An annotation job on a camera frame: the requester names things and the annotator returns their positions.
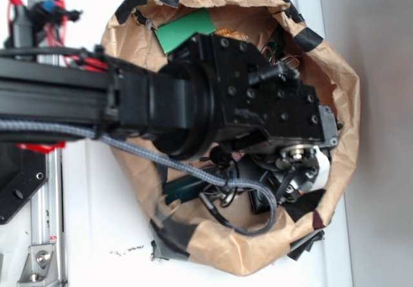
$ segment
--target green object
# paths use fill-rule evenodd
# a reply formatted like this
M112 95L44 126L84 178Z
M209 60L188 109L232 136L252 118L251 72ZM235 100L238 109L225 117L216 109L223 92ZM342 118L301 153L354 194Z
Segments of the green object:
M211 34L216 29L204 8L172 21L155 31L163 51L169 54L196 33Z

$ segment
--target metal bracket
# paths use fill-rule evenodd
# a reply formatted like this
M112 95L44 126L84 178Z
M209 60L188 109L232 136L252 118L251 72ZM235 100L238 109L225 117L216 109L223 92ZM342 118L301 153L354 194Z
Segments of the metal bracket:
M25 267L17 287L60 286L54 244L29 247Z

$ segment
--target red component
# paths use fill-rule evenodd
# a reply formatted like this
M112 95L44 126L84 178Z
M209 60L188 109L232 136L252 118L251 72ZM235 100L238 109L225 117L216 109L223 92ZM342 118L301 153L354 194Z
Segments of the red component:
M19 143L16 144L18 148L22 150L32 150L37 153L50 153L53 152L56 148L65 148L66 142L58 142L56 144L26 144Z

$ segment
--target hex screw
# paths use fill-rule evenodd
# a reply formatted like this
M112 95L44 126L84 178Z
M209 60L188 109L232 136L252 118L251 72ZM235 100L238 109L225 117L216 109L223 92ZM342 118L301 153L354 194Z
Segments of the hex screw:
M48 263L50 261L50 254L45 250L41 250L36 255L36 261L40 265Z
M287 114L287 113L282 113L279 118L280 118L282 121L287 121L287 120L288 120L288 114Z
M247 44L245 42L240 42L239 50L241 50L242 52L245 52L247 50Z
M225 39L224 37L220 40L219 44L221 44L222 48L228 48L228 46L230 46L228 39Z
M38 273L32 273L28 276L28 281L29 282L38 282L40 281L40 276Z
M336 146L338 144L338 138L332 137L330 140L331 145Z
M235 88L234 86L229 86L228 87L228 95L230 95L231 97L235 96L237 94L237 88Z
M312 123L312 124L318 124L318 117L317 117L316 115L313 115L313 116L311 117L311 123Z
M314 102L314 96L313 95L307 95L307 102L308 103L313 103Z
M251 88L249 88L248 90L247 90L247 96L248 96L248 98L255 98L255 96L256 96L256 93L255 93L255 91L253 90L253 89L251 89Z
M278 90L277 91L277 97L279 97L279 98L284 98L284 96L285 96L285 92L284 92L284 90Z

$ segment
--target black connector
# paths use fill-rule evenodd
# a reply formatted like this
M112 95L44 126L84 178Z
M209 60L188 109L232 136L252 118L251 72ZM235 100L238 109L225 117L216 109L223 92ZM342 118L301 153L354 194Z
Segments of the black connector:
M24 48L34 46L33 22L30 12L24 5L14 6L15 17L10 24L10 37L5 48Z

